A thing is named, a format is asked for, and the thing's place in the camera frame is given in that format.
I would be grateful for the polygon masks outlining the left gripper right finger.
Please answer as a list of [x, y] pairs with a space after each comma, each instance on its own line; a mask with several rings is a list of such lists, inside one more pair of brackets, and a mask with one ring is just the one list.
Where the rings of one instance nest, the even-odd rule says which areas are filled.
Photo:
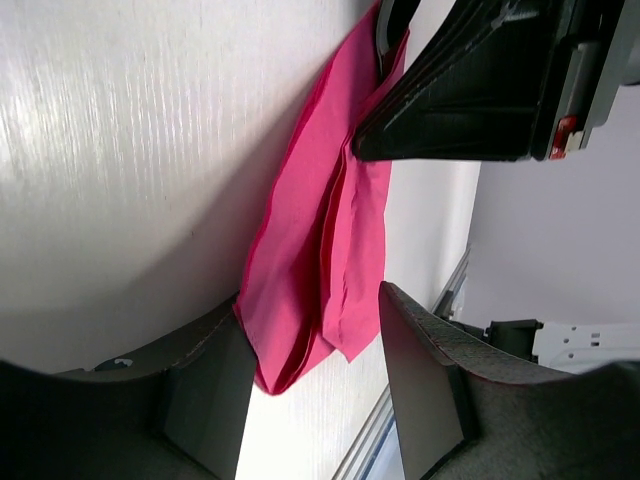
[[409, 479], [635, 479], [639, 365], [579, 374], [513, 356], [379, 290], [381, 335]]

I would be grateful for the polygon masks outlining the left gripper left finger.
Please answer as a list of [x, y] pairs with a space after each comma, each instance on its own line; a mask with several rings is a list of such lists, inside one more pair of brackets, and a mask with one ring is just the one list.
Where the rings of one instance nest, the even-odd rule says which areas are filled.
[[226, 300], [91, 370], [1, 365], [5, 479], [231, 479], [255, 354]]

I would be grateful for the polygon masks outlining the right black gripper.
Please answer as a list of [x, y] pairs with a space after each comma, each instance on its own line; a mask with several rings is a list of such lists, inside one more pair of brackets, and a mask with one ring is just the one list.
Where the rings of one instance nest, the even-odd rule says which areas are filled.
[[532, 149], [543, 161], [586, 148], [619, 87], [639, 82], [639, 3], [565, 1], [541, 97], [554, 14], [552, 1], [454, 2], [359, 123], [356, 157], [513, 162]]

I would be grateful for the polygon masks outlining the magenta paper napkin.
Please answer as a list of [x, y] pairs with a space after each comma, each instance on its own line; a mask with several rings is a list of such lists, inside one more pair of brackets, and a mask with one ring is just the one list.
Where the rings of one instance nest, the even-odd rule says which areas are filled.
[[251, 244], [234, 310], [279, 395], [334, 352], [355, 359], [379, 334], [391, 165], [351, 150], [355, 127], [404, 71], [407, 44], [381, 75], [371, 7], [309, 93]]

